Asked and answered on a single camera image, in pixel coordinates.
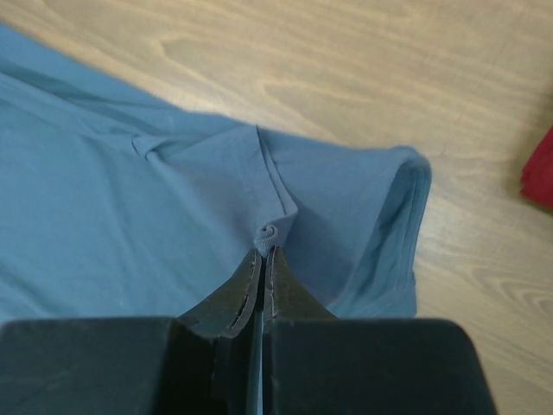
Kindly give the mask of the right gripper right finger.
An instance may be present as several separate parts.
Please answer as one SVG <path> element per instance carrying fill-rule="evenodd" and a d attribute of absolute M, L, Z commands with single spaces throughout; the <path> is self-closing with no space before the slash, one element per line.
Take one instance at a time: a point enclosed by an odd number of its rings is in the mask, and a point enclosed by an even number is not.
<path fill-rule="evenodd" d="M 475 347 L 444 319 L 340 319 L 274 249 L 264 273 L 266 414 L 494 414 Z"/>

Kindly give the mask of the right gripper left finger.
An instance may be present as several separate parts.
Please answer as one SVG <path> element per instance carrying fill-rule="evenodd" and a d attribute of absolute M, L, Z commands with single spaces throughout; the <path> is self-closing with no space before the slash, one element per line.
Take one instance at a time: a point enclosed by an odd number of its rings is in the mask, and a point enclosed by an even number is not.
<path fill-rule="evenodd" d="M 4 414 L 253 414 L 263 261 L 249 252 L 179 317 L 21 320 L 1 327 Z"/>

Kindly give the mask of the blue-grey t-shirt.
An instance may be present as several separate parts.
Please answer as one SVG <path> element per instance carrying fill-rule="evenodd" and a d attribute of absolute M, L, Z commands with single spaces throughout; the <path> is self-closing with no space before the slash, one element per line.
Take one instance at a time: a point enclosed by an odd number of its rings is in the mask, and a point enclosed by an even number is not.
<path fill-rule="evenodd" d="M 1 318 L 177 316 L 280 246 L 340 317 L 416 314 L 410 147 L 186 112 L 1 29 Z"/>

